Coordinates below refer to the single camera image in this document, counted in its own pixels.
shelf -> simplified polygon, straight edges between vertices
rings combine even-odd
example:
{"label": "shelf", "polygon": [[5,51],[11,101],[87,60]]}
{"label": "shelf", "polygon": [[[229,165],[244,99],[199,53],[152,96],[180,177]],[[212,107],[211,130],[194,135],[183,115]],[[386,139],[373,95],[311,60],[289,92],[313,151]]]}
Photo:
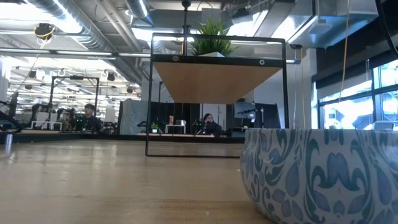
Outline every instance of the shelf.
{"label": "shelf", "polygon": [[231,104],[277,73],[283,60],[153,55],[176,103]]}

window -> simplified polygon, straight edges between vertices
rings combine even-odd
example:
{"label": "window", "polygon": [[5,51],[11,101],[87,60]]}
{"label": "window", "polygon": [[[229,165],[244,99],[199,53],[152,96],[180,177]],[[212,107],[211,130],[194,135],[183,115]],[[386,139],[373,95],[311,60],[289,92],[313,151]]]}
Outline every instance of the window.
{"label": "window", "polygon": [[382,120],[398,120],[398,91],[391,91],[382,94]]}
{"label": "window", "polygon": [[375,88],[398,84],[398,60],[377,67],[373,72]]}
{"label": "window", "polygon": [[371,96],[323,106],[324,128],[365,129],[373,123]]}
{"label": "window", "polygon": [[[352,86],[350,88],[343,90],[341,92],[341,97],[352,96],[357,93],[362,93],[362,92],[371,91],[371,90],[372,90],[372,80],[368,80],[361,84],[358,84],[358,85],[355,85],[355,86]],[[338,99],[339,97],[340,97],[340,91],[338,93],[327,96],[327,97],[321,99],[320,101],[327,102],[327,101]]]}

computer monitor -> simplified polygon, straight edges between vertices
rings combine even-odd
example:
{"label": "computer monitor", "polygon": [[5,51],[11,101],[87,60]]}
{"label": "computer monitor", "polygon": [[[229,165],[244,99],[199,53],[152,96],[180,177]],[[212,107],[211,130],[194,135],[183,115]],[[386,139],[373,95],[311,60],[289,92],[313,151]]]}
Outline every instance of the computer monitor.
{"label": "computer monitor", "polygon": [[234,117],[251,119],[252,122],[254,122],[254,120],[256,119],[256,105],[254,103],[235,102]]}

floral pattern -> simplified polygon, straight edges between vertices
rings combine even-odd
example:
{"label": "floral pattern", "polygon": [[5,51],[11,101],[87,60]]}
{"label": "floral pattern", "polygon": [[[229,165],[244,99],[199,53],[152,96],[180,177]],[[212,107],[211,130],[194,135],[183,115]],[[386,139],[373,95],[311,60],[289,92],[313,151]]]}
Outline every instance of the floral pattern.
{"label": "floral pattern", "polygon": [[277,223],[397,223],[398,133],[250,129],[241,178]]}

woman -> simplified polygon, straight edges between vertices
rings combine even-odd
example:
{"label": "woman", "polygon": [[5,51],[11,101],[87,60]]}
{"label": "woman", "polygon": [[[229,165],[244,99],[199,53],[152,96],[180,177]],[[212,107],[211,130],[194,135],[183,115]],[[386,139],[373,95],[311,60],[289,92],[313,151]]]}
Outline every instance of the woman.
{"label": "woman", "polygon": [[214,136],[220,135],[221,127],[216,122],[214,122],[213,115],[209,113],[205,114],[205,116],[203,117],[203,123],[205,124],[203,130],[205,134],[212,134]]}

